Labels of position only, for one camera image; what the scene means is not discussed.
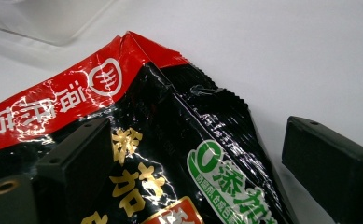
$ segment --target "crinkled plastic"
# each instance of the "crinkled plastic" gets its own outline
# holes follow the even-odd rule
[[[247,104],[132,32],[0,103],[0,178],[35,176],[98,118],[111,121],[114,168],[81,223],[297,222]]]

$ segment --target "transparent plastic container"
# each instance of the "transparent plastic container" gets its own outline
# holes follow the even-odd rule
[[[0,0],[0,30],[61,45],[112,0]]]

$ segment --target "brand logo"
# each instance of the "brand logo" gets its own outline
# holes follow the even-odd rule
[[[113,96],[122,86],[122,71],[119,62],[108,58],[89,72],[89,87],[99,95]]]

